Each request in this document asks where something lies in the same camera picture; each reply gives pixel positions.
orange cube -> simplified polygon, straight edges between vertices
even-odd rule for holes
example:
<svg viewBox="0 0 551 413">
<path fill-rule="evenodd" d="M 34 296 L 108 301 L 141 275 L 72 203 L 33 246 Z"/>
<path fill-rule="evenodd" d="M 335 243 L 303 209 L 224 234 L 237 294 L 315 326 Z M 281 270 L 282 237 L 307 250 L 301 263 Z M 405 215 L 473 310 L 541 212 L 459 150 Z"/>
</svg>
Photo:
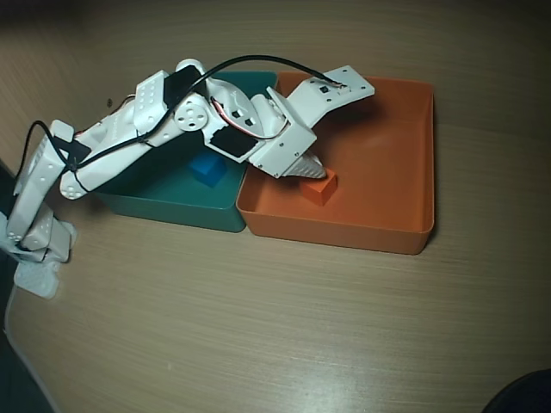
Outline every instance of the orange cube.
<svg viewBox="0 0 551 413">
<path fill-rule="evenodd" d="M 304 178 L 300 181 L 302 196 L 320 207 L 332 197 L 337 190 L 337 175 L 325 168 L 327 176 L 324 179 Z"/>
</svg>

teal tray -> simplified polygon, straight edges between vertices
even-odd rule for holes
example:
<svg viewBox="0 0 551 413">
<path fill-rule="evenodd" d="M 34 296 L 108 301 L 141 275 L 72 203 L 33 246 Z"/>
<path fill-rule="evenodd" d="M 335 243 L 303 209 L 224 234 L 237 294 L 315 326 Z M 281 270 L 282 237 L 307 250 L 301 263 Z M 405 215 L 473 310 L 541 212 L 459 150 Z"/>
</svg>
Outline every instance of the teal tray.
<svg viewBox="0 0 551 413">
<path fill-rule="evenodd" d="M 270 71 L 229 71 L 218 79 L 241 88 L 249 97 L 274 87 Z M 214 188 L 197 181 L 189 162 L 207 148 L 201 133 L 185 133 L 150 151 L 96 194 L 114 213 L 172 224 L 239 232 L 245 228 L 235 202 L 246 163 L 225 159 L 227 172 Z"/>
</svg>

blue block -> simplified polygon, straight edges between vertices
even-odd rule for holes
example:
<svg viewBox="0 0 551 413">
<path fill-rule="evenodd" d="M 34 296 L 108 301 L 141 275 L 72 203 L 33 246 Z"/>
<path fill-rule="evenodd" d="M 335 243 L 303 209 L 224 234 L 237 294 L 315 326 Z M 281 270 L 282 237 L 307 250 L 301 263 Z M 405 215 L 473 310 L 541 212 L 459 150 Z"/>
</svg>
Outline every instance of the blue block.
<svg viewBox="0 0 551 413">
<path fill-rule="evenodd" d="M 203 151 L 189 163 L 195 179 L 214 188 L 227 172 L 226 160 L 214 151 Z"/>
</svg>

orange bin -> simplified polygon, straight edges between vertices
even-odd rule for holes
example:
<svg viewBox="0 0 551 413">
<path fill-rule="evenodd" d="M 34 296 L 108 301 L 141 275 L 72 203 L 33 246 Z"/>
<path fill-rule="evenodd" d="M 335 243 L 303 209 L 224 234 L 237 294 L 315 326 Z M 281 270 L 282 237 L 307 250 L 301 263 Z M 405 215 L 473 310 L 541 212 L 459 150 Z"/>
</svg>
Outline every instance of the orange bin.
<svg viewBox="0 0 551 413">
<path fill-rule="evenodd" d="M 283 72 L 284 96 L 306 78 Z M 314 127 L 313 153 L 337 174 L 321 207 L 300 178 L 249 167 L 237 206 L 251 231 L 308 243 L 418 254 L 434 226 L 433 91 L 427 83 L 368 77 L 375 95 L 335 110 Z"/>
</svg>

robotic arm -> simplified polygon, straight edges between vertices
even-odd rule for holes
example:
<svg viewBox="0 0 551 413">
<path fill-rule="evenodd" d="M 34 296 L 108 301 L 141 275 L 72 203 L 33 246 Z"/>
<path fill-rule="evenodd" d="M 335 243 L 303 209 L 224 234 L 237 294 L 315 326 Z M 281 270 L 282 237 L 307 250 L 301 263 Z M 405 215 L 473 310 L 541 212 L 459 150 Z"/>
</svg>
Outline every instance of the robotic arm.
<svg viewBox="0 0 551 413">
<path fill-rule="evenodd" d="M 206 147 L 274 178 L 325 177 L 321 162 L 308 151 L 316 140 L 312 127 L 333 109 L 375 92 L 350 66 L 307 79 L 288 98 L 267 88 L 268 98 L 249 99 L 231 83 L 205 73 L 193 59 L 180 62 L 172 74 L 159 71 L 138 84 L 135 95 L 111 115 L 82 132 L 55 120 L 16 183 L 17 199 L 6 225 L 11 252 L 22 262 L 66 262 L 76 231 L 43 203 L 57 179 L 61 176 L 65 198 L 78 199 L 148 151 L 186 139 L 189 132 L 201 131 Z M 31 291 L 51 295 L 36 287 Z"/>
</svg>

